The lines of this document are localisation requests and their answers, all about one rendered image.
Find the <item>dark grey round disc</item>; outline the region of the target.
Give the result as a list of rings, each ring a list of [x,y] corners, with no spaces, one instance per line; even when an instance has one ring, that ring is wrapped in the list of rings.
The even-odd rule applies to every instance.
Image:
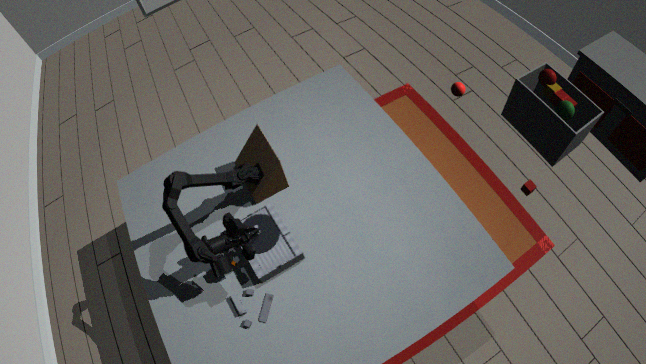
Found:
[[[257,225],[260,234],[251,238],[249,243],[253,245],[256,252],[255,254],[264,253],[273,248],[279,240],[280,228],[274,219],[268,215],[255,214],[248,218],[244,226]]]

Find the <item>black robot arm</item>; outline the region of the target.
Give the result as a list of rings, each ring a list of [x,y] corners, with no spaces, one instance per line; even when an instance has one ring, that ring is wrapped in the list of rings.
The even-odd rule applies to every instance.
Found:
[[[175,227],[177,233],[183,240],[187,257],[192,262],[209,263],[214,277],[225,275],[232,272],[232,267],[226,255],[218,253],[225,251],[224,244],[218,236],[207,240],[202,236],[201,240],[193,233],[189,223],[185,220],[181,210],[177,205],[181,190],[190,187],[203,186],[225,186],[225,190],[235,189],[245,182],[255,183],[257,185],[264,177],[260,164],[250,165],[247,162],[241,166],[225,173],[209,174],[187,174],[185,172],[175,171],[167,176],[164,180],[163,192],[163,210],[169,216],[169,219]],[[228,234],[230,242],[242,240],[241,232],[245,226],[240,219],[233,216],[224,220],[227,229],[223,231],[224,235]]]

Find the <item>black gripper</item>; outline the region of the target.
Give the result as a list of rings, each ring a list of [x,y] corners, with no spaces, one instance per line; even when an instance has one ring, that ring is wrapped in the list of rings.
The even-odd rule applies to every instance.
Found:
[[[232,216],[232,215],[229,212],[229,213],[224,214],[224,217],[223,217],[223,225],[225,226],[226,229],[227,229],[227,226],[226,226],[226,223],[224,223],[224,220],[225,220],[225,218],[230,217],[230,216]],[[224,235],[223,232],[220,233],[219,237],[221,238],[221,240],[222,240],[222,242],[224,244],[224,248],[225,248],[226,252],[228,252],[229,249],[234,247],[234,246],[236,248],[238,248],[239,245],[241,245],[241,247],[243,248],[242,254],[246,258],[246,260],[253,260],[256,250],[253,247],[253,245],[251,243],[249,243],[249,241],[251,240],[251,238],[253,238],[257,234],[258,231],[259,231],[259,228],[255,229],[254,226],[245,226],[244,230],[241,232],[241,235],[242,235],[243,239],[239,240],[239,241],[234,241],[234,242],[230,242],[228,240],[228,238],[230,238],[230,236],[228,234]]]

